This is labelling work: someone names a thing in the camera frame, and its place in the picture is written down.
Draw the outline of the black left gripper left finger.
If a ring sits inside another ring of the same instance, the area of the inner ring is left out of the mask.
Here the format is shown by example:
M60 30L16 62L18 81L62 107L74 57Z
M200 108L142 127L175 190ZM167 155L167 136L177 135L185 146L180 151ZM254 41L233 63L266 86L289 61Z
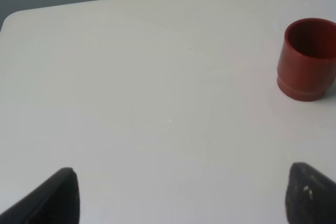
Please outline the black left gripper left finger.
M61 168L19 202L1 213L1 223L79 223L78 178Z

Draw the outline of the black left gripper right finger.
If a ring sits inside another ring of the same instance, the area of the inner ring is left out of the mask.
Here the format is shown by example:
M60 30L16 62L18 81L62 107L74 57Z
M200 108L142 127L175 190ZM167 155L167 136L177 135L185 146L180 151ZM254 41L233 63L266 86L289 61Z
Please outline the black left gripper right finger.
M307 163L293 163L285 209L289 223L335 223L335 181Z

